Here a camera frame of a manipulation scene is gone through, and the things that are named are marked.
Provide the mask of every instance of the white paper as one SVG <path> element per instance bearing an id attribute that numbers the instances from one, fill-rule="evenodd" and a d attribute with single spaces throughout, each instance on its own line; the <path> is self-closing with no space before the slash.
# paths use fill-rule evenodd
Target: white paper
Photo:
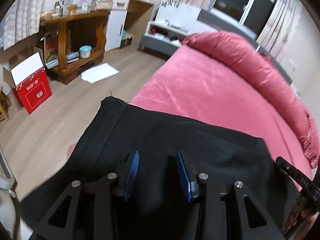
<path id="1" fill-rule="evenodd" d="M 11 70 L 15 85 L 19 85 L 19 83 L 21 83 L 25 78 L 42 67 L 43 63 L 41 61 L 39 52 L 33 54 L 31 57 L 28 57 L 15 68 L 13 68 L 13 70 Z"/>
<path id="2" fill-rule="evenodd" d="M 177 45 L 177 46 L 181 47 L 181 42 L 180 42 L 179 40 L 172 41 L 171 43 L 174 44 L 174 45 Z"/>
<path id="3" fill-rule="evenodd" d="M 160 34 L 160 33 L 156 33 L 155 34 L 155 38 L 159 39 L 159 40 L 162 40 L 164 38 L 164 35 L 163 34 Z"/>
<path id="4" fill-rule="evenodd" d="M 89 83 L 97 82 L 101 79 L 113 76 L 119 73 L 118 70 L 111 67 L 108 63 L 90 68 L 81 74 L 81 78 Z"/>

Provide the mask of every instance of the pink bedsheet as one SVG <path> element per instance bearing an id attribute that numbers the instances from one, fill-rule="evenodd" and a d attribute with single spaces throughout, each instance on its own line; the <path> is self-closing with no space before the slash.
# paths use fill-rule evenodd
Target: pink bedsheet
<path id="1" fill-rule="evenodd" d="M 263 138 L 272 159 L 282 156 L 311 177 L 301 144 L 278 111 L 233 70 L 185 45 L 130 104 Z"/>
<path id="2" fill-rule="evenodd" d="M 259 91 L 290 125 L 311 167 L 317 167 L 320 145 L 316 123 L 270 60 L 256 53 L 242 36 L 226 31 L 193 34 L 183 44 L 222 62 Z"/>

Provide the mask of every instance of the white shelf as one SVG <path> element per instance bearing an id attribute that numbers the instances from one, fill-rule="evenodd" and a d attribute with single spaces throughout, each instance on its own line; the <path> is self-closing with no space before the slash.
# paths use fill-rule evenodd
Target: white shelf
<path id="1" fill-rule="evenodd" d="M 177 29 L 177 28 L 174 28 L 174 27 L 171 27 L 171 26 L 159 23 L 159 22 L 150 21 L 150 25 L 157 26 L 157 27 L 166 29 L 166 30 L 174 32 L 174 33 L 178 33 L 178 34 L 183 35 L 183 36 L 188 36 L 189 35 L 188 32 L 185 32 L 183 30 L 180 30 L 180 29 Z"/>
<path id="2" fill-rule="evenodd" d="M 145 34 L 145 35 L 148 36 L 148 37 L 151 37 L 151 38 L 153 38 L 153 39 L 157 39 L 157 40 L 163 41 L 163 42 L 165 42 L 165 43 L 171 44 L 171 45 L 173 45 L 173 46 L 176 46 L 177 48 L 180 48 L 179 45 L 172 43 L 172 42 L 169 41 L 168 39 L 159 39 L 159 38 L 157 38 L 157 37 L 156 37 L 155 35 L 153 35 L 153 34 Z"/>

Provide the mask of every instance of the metal bolt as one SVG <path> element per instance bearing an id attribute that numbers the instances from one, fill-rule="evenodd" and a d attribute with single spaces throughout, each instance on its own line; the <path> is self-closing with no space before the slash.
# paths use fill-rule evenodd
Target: metal bolt
<path id="1" fill-rule="evenodd" d="M 5 192 L 5 193 L 8 193 L 10 195 L 10 197 L 12 197 L 12 198 L 16 198 L 17 197 L 16 192 L 14 190 L 12 190 L 12 189 L 0 188 L 0 190 Z"/>
<path id="2" fill-rule="evenodd" d="M 113 172 L 108 174 L 108 179 L 115 179 L 116 177 L 117 177 L 117 174 Z"/>
<path id="3" fill-rule="evenodd" d="M 235 186 L 239 187 L 239 188 L 242 188 L 243 187 L 243 183 L 241 181 L 236 181 L 235 182 Z"/>
<path id="4" fill-rule="evenodd" d="M 17 197 L 17 193 L 14 190 L 9 189 L 8 191 L 9 191 L 10 197 L 12 197 L 12 198 L 16 198 Z"/>
<path id="5" fill-rule="evenodd" d="M 209 176 L 208 176 L 208 174 L 206 174 L 206 173 L 200 173 L 199 174 L 199 178 L 200 179 L 207 179 Z"/>
<path id="6" fill-rule="evenodd" d="M 79 180 L 75 180 L 75 181 L 73 181 L 73 182 L 71 183 L 71 185 L 72 185 L 73 187 L 79 187 L 80 184 L 81 184 L 81 182 L 80 182 Z"/>

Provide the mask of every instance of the wooden stool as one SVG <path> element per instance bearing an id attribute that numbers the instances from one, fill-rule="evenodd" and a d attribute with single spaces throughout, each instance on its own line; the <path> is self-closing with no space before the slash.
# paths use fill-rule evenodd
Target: wooden stool
<path id="1" fill-rule="evenodd" d="M 8 120 L 8 108 L 11 106 L 9 98 L 2 92 L 2 86 L 0 86 L 0 121 L 3 119 Z"/>

